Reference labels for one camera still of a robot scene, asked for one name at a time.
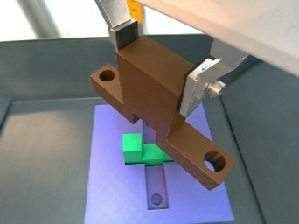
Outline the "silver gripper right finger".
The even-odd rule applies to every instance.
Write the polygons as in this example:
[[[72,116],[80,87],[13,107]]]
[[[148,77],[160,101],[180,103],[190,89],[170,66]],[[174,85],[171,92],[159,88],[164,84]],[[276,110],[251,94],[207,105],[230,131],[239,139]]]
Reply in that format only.
[[[210,57],[191,70],[186,77],[180,114],[187,117],[198,108],[206,95],[220,96],[226,84],[220,77],[234,71],[247,54],[234,46],[214,40]]]

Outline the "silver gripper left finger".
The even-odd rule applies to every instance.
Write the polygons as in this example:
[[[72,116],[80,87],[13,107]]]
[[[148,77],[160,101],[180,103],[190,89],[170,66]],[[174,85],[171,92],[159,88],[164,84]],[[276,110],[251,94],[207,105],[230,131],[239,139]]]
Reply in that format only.
[[[127,0],[95,0],[117,52],[139,38],[137,21],[131,18]]]

